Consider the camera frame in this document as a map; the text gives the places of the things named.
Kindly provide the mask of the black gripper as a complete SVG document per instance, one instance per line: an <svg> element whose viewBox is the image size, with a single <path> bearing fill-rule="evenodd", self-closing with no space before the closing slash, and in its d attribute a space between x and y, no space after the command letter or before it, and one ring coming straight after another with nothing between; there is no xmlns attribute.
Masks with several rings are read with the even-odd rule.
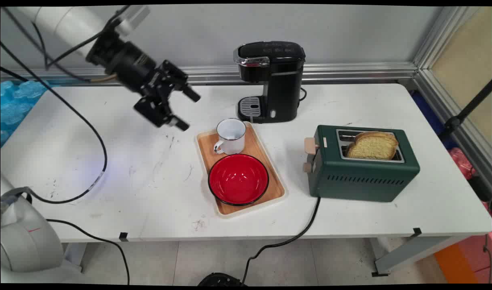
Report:
<svg viewBox="0 0 492 290"><path fill-rule="evenodd" d="M134 110L156 127L175 126L181 131L190 125L170 110L169 97L173 90L181 91L193 102L201 96L188 83L188 75L169 60L158 65L154 59L130 41L124 41L116 31L103 32L97 37L86 61L102 66L106 74L115 74L128 90L141 99Z"/></svg>

